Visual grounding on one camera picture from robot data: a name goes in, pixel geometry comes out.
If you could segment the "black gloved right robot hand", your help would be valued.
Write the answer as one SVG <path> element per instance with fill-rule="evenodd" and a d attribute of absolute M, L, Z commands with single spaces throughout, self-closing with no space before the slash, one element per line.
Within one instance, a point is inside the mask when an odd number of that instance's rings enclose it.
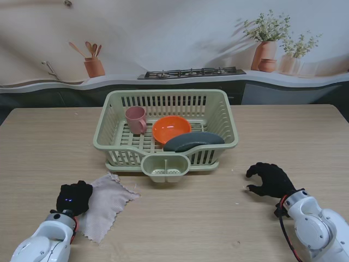
<path fill-rule="evenodd" d="M 258 162 L 252 165 L 246 172 L 246 177 L 258 175 L 262 180 L 261 186 L 247 185 L 249 191 L 263 197 L 283 198 L 296 192 L 293 183 L 282 168 L 275 164 Z"/>

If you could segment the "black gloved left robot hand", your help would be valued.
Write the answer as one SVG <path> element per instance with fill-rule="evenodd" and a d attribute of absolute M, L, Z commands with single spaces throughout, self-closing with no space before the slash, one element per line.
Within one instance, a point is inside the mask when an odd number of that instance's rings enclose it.
<path fill-rule="evenodd" d="M 74 216 L 79 216 L 89 209 L 88 204 L 92 193 L 93 186 L 82 180 L 78 183 L 63 184 L 57 197 L 56 209 L 58 212 L 70 210 Z"/>

